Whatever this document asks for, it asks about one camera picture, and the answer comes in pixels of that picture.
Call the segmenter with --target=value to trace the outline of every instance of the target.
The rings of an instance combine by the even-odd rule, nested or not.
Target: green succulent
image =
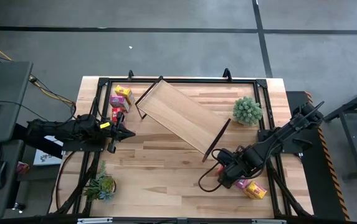
[[[263,117],[263,111],[260,108],[260,103],[256,103],[253,98],[245,96],[243,99],[235,101],[232,115],[239,123],[252,126]]]
[[[84,195],[90,200],[109,201],[114,196],[115,181],[113,177],[106,175],[106,162],[102,161],[101,169],[95,179],[90,179],[90,183],[85,187]]]

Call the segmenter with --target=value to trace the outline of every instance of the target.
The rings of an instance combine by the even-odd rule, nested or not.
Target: concrete floor
[[[357,30],[357,1],[259,0],[259,7],[264,29]],[[0,0],[0,24],[256,28],[251,0]],[[325,100],[323,113],[357,94],[357,35],[265,39],[273,76],[283,78],[287,90],[309,91],[315,103]],[[34,62],[34,75],[73,100],[82,76],[126,75],[129,69],[141,75],[219,77],[228,67],[235,77],[265,77],[257,34],[0,32],[0,49],[14,60]],[[49,120],[69,117],[64,104],[32,85],[24,105]],[[34,118],[21,110],[19,122]],[[323,124],[323,130],[338,176],[355,171],[340,122]],[[357,221],[357,181],[340,182],[350,218]],[[32,185],[24,197],[28,216],[46,211],[45,196],[53,187]]]

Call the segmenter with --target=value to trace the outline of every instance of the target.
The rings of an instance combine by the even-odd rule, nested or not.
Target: yellow box
[[[267,190],[257,184],[254,180],[243,189],[243,192],[252,199],[263,199]]]
[[[132,105],[135,101],[133,93],[131,92],[130,88],[125,88],[120,85],[117,85],[115,93],[119,96],[124,96],[129,105]]]

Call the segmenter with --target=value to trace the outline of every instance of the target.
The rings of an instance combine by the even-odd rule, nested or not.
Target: wooden tabletop
[[[77,98],[76,114],[89,112],[96,94],[99,77],[83,77]],[[138,99],[151,83],[114,83],[130,87]],[[283,80],[267,79],[272,113],[276,126],[283,126],[290,119],[290,110]],[[254,97],[250,84],[231,83],[173,83],[179,91],[188,95],[205,108],[224,119],[232,118],[235,100],[243,96]],[[260,91],[262,108],[265,101]],[[194,217],[194,218],[272,218],[271,198],[267,173],[255,180],[268,190],[262,200],[252,200],[234,186],[219,188],[215,192],[203,192],[198,179],[211,168],[215,161],[209,157],[202,163],[199,151],[177,135],[147,116],[141,120],[136,109],[126,114],[126,127],[136,133],[117,144],[115,154],[105,151],[100,160],[107,163],[107,174],[117,182],[117,193],[110,203],[94,201],[91,216],[94,217]],[[252,127],[231,121],[216,148],[235,150],[238,145],[247,146],[256,142],[258,125]],[[63,203],[72,193],[79,179],[83,153],[76,153],[65,166],[59,185],[59,197]],[[303,208],[313,213],[307,182],[299,158],[282,154],[287,186]],[[214,188],[215,172],[206,176],[204,188]],[[278,202],[283,212],[282,193],[277,188]],[[82,198],[80,211],[85,197]],[[50,212],[55,211],[53,198]]]

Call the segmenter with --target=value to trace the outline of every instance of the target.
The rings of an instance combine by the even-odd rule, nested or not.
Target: red box
[[[123,109],[121,108],[112,108],[112,122],[113,123],[117,123],[117,113],[119,112],[123,112]]]

